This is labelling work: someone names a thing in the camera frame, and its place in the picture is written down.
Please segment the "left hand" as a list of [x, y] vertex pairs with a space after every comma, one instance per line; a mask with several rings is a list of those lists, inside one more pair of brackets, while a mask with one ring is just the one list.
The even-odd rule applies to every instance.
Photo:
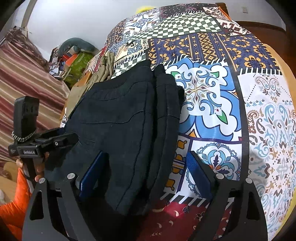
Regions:
[[[50, 153], [46, 152], [44, 155], [43, 160], [40, 163], [33, 164], [36, 176], [34, 177], [34, 181], [38, 182], [41, 178], [44, 177], [44, 169], [45, 169], [45, 162], [48, 160]], [[16, 160], [16, 165], [18, 168], [21, 170], [22, 174], [24, 175], [24, 168], [25, 168], [25, 163], [22, 161], [21, 158], [18, 158]]]

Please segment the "orange sleeve forearm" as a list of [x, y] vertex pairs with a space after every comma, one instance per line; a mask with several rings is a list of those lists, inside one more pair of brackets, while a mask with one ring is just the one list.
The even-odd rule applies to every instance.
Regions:
[[22, 240], [23, 224], [29, 205], [31, 193], [27, 180], [20, 168], [16, 182], [15, 198], [9, 204], [1, 206], [1, 221], [16, 240]]

